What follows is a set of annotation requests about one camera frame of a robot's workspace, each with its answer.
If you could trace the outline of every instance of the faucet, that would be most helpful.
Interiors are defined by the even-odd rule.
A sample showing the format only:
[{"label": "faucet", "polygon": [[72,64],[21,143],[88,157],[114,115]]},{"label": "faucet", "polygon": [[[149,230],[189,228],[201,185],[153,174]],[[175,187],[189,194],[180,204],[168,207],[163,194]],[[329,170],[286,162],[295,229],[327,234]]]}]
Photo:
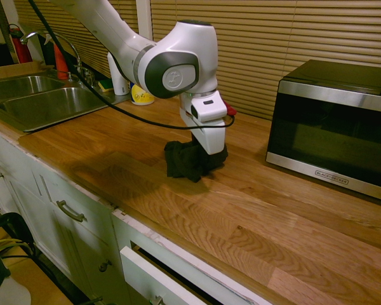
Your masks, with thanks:
[{"label": "faucet", "polygon": [[[40,34],[49,34],[49,32],[47,30],[37,30],[35,32],[31,32],[30,34],[26,34],[23,37],[21,37],[20,42],[22,44],[27,44],[28,39],[30,39],[31,37],[33,37],[35,35],[40,35]],[[89,85],[91,87],[93,87],[95,75],[92,71],[90,71],[89,69],[82,66],[81,57],[79,56],[79,53],[77,52],[76,47],[65,36],[58,34],[58,33],[54,33],[54,34],[56,35],[56,37],[59,37],[60,39],[66,41],[70,45],[70,47],[74,50],[74,53],[76,56],[76,62],[77,62],[77,65],[75,65],[75,67],[76,67],[77,71],[85,78],[85,80],[89,83]]]},{"label": "faucet", "polygon": [[[21,37],[20,42],[22,44],[27,44],[28,39],[30,39],[31,37],[35,35],[40,35],[40,34],[49,34],[49,32],[47,30],[37,30],[35,32],[31,32],[30,34],[26,34],[23,37]],[[81,67],[82,66],[81,57],[79,56],[79,53],[77,52],[75,46],[65,36],[62,36],[61,34],[57,34],[57,33],[54,33],[54,34],[56,35],[56,37],[59,37],[60,39],[66,41],[70,45],[70,47],[74,50],[74,53],[76,55],[77,65]]]}]

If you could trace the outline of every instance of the red object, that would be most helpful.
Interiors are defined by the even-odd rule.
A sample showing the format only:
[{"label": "red object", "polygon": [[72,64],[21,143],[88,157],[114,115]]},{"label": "red object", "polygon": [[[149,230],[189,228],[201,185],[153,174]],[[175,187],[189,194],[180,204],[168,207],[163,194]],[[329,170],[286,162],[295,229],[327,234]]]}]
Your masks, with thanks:
[{"label": "red object", "polygon": [[62,55],[61,51],[54,44],[53,50],[55,52],[55,64],[57,65],[58,79],[68,79],[68,66],[65,61],[65,57]]},{"label": "red object", "polygon": [[228,116],[235,116],[237,114],[237,110],[235,110],[235,108],[231,107],[228,103],[226,103],[225,101],[223,101],[224,104],[226,105],[227,107],[227,115]]},{"label": "red object", "polygon": [[15,51],[17,53],[18,61],[20,64],[24,62],[31,62],[31,54],[26,44],[21,44],[20,38],[23,37],[23,32],[20,28],[9,28],[10,36],[13,40]]}]

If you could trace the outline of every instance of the wooden countertop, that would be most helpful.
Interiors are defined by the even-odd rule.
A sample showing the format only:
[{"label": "wooden countertop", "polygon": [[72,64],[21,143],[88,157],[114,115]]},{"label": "wooden countertop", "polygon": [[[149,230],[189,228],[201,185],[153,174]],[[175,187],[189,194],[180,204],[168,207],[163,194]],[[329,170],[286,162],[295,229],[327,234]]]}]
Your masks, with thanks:
[{"label": "wooden countertop", "polygon": [[[119,106],[182,124],[177,100]],[[273,304],[381,305],[381,201],[266,163],[270,125],[238,114],[198,183],[166,177],[165,144],[190,132],[112,109],[19,143]]]}]

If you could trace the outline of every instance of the robot logo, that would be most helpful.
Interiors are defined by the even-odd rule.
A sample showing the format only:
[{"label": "robot logo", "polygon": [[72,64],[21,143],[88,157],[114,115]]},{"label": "robot logo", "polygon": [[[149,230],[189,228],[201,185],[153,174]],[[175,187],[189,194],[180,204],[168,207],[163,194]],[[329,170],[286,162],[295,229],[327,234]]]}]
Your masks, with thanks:
[{"label": "robot logo", "polygon": [[170,88],[176,88],[182,84],[183,76],[179,70],[172,70],[166,75],[166,82]]}]

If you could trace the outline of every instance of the black cloth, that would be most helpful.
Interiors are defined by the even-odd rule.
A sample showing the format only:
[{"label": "black cloth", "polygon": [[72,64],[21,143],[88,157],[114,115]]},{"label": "black cloth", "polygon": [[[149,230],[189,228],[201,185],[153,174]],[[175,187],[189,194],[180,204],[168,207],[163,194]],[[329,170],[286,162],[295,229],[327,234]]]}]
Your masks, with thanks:
[{"label": "black cloth", "polygon": [[222,165],[229,155],[225,145],[223,151],[209,155],[195,138],[188,143],[168,142],[164,151],[167,176],[187,177],[193,182],[199,181],[201,176]]}]

